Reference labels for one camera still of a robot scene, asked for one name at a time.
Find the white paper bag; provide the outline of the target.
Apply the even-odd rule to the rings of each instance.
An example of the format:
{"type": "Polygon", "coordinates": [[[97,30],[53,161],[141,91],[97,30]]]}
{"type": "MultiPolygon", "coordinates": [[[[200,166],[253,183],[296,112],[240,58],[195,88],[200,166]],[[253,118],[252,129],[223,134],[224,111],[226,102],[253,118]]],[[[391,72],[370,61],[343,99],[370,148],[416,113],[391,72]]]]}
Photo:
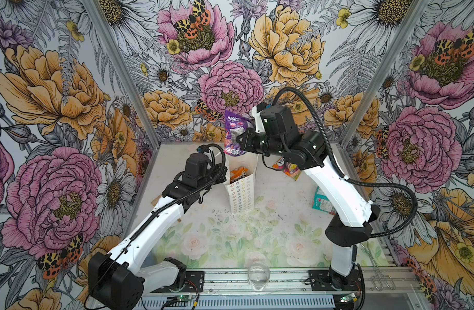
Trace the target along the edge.
{"type": "Polygon", "coordinates": [[[224,183],[229,196],[230,212],[244,213],[254,208],[254,181],[258,164],[258,155],[250,152],[232,157],[227,155],[227,180],[224,183]],[[237,182],[230,183],[230,172],[238,167],[246,167],[249,175],[237,182]]]}

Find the red Fox's candy packet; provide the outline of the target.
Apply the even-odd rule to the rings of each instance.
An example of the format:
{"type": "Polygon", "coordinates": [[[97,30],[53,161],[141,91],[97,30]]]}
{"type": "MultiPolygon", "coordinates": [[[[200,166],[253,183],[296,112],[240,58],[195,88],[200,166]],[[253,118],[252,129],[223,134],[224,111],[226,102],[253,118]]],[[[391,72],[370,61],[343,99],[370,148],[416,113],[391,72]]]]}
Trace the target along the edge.
{"type": "Polygon", "coordinates": [[[287,176],[292,178],[293,180],[297,180],[301,174],[301,170],[295,164],[290,164],[285,161],[284,158],[280,158],[272,168],[281,170],[287,176]]]}

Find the teal snack packet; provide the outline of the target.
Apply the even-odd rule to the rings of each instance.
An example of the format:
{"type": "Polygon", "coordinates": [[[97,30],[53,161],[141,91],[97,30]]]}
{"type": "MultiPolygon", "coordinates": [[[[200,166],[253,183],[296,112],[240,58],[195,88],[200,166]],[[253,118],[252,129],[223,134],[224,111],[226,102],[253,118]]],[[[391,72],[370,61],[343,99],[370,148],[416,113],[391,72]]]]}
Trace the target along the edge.
{"type": "Polygon", "coordinates": [[[328,197],[319,187],[316,188],[312,208],[332,215],[336,214],[336,210],[332,202],[328,199],[328,197]]]}

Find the purple snack packet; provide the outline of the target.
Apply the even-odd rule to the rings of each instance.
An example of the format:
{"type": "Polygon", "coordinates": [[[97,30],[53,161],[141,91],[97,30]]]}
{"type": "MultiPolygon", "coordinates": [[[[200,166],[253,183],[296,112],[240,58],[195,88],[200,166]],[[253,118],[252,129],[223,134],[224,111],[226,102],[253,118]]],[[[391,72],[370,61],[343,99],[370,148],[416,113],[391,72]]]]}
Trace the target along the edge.
{"type": "Polygon", "coordinates": [[[225,111],[225,148],[224,151],[229,156],[241,156],[246,152],[242,150],[236,138],[243,134],[248,128],[253,127],[251,120],[233,113],[229,110],[225,111]]]}

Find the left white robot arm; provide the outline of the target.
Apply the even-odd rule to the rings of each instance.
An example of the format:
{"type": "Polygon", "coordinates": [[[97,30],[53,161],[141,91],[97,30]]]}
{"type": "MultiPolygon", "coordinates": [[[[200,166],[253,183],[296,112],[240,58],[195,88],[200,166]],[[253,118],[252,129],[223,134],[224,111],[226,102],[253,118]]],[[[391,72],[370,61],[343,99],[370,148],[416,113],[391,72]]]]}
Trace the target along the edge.
{"type": "Polygon", "coordinates": [[[181,171],[166,186],[149,215],[108,253],[96,253],[88,262],[88,297],[102,308],[133,309],[141,298],[158,289],[182,290],[187,267],[175,258],[143,267],[154,246],[212,186],[226,181],[226,157],[216,161],[215,144],[191,154],[181,171]]]}

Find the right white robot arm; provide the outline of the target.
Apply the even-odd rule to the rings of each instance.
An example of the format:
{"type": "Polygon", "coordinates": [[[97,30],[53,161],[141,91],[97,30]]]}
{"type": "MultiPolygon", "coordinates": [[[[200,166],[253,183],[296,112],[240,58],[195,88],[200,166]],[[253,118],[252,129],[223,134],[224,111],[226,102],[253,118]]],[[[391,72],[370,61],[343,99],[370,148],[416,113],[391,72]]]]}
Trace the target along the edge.
{"type": "Polygon", "coordinates": [[[308,175],[327,196],[336,214],[325,230],[332,242],[332,260],[322,282],[334,289],[346,289],[354,280],[357,246],[369,239],[371,222],[379,209],[365,200],[336,165],[336,158],[324,134],[318,131],[301,133],[292,112],[283,106],[252,109],[253,129],[247,129],[236,141],[246,152],[263,157],[281,156],[308,175]]]}

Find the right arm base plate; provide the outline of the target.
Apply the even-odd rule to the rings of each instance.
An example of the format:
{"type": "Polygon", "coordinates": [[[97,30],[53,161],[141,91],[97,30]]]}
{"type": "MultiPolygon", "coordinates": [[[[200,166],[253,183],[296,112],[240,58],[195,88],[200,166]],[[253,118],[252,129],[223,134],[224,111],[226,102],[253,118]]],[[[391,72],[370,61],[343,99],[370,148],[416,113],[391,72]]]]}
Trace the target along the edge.
{"type": "Polygon", "coordinates": [[[361,291],[364,282],[357,269],[348,276],[342,276],[330,269],[312,269],[308,271],[305,285],[313,291],[361,291]]]}

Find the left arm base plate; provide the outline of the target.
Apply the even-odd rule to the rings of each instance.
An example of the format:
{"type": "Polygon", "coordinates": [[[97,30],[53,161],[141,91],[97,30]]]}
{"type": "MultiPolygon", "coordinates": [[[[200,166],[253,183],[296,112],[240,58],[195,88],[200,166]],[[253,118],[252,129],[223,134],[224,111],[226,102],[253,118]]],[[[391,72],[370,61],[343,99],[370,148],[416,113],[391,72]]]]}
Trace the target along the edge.
{"type": "Polygon", "coordinates": [[[202,293],[205,285],[204,271],[187,271],[184,283],[180,288],[176,284],[169,287],[163,287],[154,291],[154,293],[202,293]]]}

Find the orange snack packet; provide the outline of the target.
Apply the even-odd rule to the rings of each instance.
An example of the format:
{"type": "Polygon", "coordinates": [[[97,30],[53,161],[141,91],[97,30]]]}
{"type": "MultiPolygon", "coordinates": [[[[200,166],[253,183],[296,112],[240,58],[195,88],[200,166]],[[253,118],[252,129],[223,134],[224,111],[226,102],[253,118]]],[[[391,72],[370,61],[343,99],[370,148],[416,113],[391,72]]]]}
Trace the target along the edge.
{"type": "Polygon", "coordinates": [[[248,177],[249,170],[246,167],[238,167],[230,172],[230,183],[237,182],[248,177]]]}

